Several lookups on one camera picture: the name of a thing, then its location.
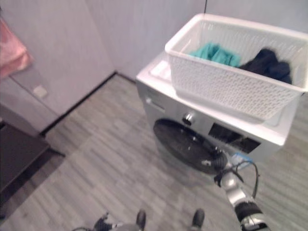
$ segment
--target black wire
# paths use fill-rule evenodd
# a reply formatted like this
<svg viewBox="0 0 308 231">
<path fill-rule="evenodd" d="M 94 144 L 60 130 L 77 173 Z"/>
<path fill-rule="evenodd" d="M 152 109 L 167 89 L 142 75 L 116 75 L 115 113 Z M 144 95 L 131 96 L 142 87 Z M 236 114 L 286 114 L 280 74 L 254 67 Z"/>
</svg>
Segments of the black wire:
<svg viewBox="0 0 308 231">
<path fill-rule="evenodd" d="M 204 13 L 206 12 L 207 0 L 205 0 Z"/>
<path fill-rule="evenodd" d="M 260 176 L 260 175 L 259 175 L 259 171 L 258 171 L 257 165 L 256 165 L 254 162 L 252 162 L 252 161 L 245 160 L 245 161 L 242 161 L 242 162 L 240 162 L 239 164 L 233 166 L 232 168 L 235 167 L 235 168 L 236 168 L 235 171 L 237 172 L 238 167 L 239 167 L 240 165 L 244 164 L 244 163 L 250 163 L 250 164 L 252 164 L 252 165 L 255 167 L 256 182 L 255 182 L 255 186 L 254 186 L 254 191 L 253 191 L 253 193 L 252 193 L 252 197 L 255 199 L 255 197 L 256 197 L 256 195 L 257 195 L 258 186 L 259 186 L 259 176 Z"/>
<path fill-rule="evenodd" d="M 72 231 L 78 231 L 78 230 L 92 231 L 92 229 L 89 229 L 87 227 L 78 227 L 78 228 L 73 229 Z"/>
</svg>

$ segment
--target washing machine door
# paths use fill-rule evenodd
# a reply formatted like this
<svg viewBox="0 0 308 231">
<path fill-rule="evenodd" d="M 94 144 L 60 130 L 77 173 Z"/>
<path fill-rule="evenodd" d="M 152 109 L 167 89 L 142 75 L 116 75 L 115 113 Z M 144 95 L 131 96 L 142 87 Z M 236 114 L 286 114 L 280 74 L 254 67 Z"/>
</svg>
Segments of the washing machine door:
<svg viewBox="0 0 308 231">
<path fill-rule="evenodd" d="M 205 137 L 192 129 L 170 119 L 159 119 L 154 125 L 154 134 L 162 145 L 182 162 L 207 174 L 218 174 L 223 167 L 214 166 L 220 159 L 225 166 L 225 155 Z"/>
</svg>

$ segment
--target wall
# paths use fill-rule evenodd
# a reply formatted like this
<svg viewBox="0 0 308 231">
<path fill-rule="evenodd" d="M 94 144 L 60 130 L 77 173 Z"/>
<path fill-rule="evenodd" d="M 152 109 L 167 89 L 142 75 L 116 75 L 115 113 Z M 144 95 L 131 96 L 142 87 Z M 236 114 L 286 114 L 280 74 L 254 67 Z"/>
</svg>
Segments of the wall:
<svg viewBox="0 0 308 231">
<path fill-rule="evenodd" d="M 205 0 L 2 0 L 34 63 L 1 82 L 0 102 L 42 131 L 114 70 L 131 78 Z M 42 86 L 44 98 L 33 93 Z"/>
<path fill-rule="evenodd" d="M 308 33 L 308 0 L 207 0 L 206 13 Z"/>
<path fill-rule="evenodd" d="M 1 7 L 10 29 L 34 57 L 34 64 L 13 80 L 57 116 L 113 73 L 104 36 L 84 0 L 2 0 Z M 43 99 L 33 94 L 39 85 L 48 92 Z M 1 102 L 8 105 L 9 100 L 7 95 Z"/>
<path fill-rule="evenodd" d="M 37 131 L 44 130 L 47 125 L 57 119 L 56 113 L 39 102 L 11 78 L 1 80 L 0 101 L 2 105 L 26 119 Z M 1 109 L 0 116 L 7 119 L 5 115 Z M 26 129 L 25 132 L 34 134 L 31 129 Z"/>
<path fill-rule="evenodd" d="M 205 0 L 86 0 L 118 72 L 134 79 Z"/>
<path fill-rule="evenodd" d="M 39 132 L 35 130 L 28 121 L 2 104 L 0 104 L 0 116 L 6 123 L 19 128 L 21 131 L 28 133 L 29 135 L 37 136 L 39 134 Z"/>
</svg>

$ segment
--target gray laminate floor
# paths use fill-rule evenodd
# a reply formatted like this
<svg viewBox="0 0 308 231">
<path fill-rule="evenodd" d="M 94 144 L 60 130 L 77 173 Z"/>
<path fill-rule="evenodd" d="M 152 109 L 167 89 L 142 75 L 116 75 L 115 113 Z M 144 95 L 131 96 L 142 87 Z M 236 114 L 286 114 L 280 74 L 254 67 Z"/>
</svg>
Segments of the gray laminate floor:
<svg viewBox="0 0 308 231">
<path fill-rule="evenodd" d="M 257 202 L 273 231 L 308 227 L 308 97 L 303 96 L 285 147 L 259 163 Z M 133 83 L 114 77 L 48 133 L 67 154 L 53 156 L 9 200 L 2 231 L 70 231 L 110 220 L 147 230 L 180 231 L 203 208 L 205 231 L 238 231 L 224 192 L 208 176 L 156 150 Z M 252 169 L 244 170 L 251 190 Z"/>
</svg>

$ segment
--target teal towel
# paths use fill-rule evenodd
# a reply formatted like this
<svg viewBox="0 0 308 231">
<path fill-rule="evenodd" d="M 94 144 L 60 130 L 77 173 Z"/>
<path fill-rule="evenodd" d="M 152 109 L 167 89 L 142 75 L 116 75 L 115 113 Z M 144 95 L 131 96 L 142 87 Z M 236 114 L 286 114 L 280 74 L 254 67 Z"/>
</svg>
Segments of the teal towel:
<svg viewBox="0 0 308 231">
<path fill-rule="evenodd" d="M 190 55 L 235 67 L 240 65 L 241 60 L 239 55 L 222 49 L 219 44 L 214 44 L 212 42 L 209 42 L 202 48 L 191 52 Z"/>
</svg>

